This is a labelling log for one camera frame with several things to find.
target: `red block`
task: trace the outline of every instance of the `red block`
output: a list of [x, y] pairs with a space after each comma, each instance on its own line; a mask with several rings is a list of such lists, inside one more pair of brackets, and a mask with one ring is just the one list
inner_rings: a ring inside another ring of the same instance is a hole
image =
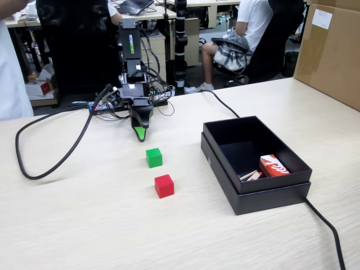
[[171, 180], [170, 175], [156, 177], [155, 189], [160, 199], [174, 194], [174, 182]]

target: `green cube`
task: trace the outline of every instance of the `green cube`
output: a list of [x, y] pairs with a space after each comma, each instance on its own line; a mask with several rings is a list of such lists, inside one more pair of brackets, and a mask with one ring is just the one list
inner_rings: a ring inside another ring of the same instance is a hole
[[158, 148], [146, 150], [146, 161], [149, 168], [162, 166], [163, 156]]

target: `black office chair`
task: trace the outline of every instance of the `black office chair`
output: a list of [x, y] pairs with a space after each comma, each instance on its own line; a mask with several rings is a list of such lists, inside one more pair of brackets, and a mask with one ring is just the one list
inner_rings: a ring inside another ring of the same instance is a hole
[[[214, 63], [219, 71], [230, 75], [232, 80], [225, 87], [265, 82], [274, 78], [284, 65], [286, 41], [294, 29], [303, 21], [303, 0], [269, 0], [274, 15], [262, 36], [250, 64], [244, 72], [234, 73], [224, 66]], [[222, 39], [213, 39], [218, 45]]]
[[107, 0], [37, 0], [37, 10], [61, 93], [95, 93], [119, 82]]

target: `red and white package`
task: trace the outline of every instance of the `red and white package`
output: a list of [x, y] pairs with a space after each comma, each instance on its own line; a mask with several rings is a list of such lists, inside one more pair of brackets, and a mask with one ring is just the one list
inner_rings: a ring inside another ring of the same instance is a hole
[[274, 155], [261, 156], [260, 169], [267, 177], [285, 176], [290, 174]]

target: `black box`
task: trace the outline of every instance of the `black box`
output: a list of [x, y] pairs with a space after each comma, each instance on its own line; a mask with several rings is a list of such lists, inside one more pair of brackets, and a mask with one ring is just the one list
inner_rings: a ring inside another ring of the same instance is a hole
[[[303, 203], [310, 189], [311, 168], [256, 116], [204, 123], [201, 149], [237, 215]], [[270, 154], [290, 174], [239, 180]]]

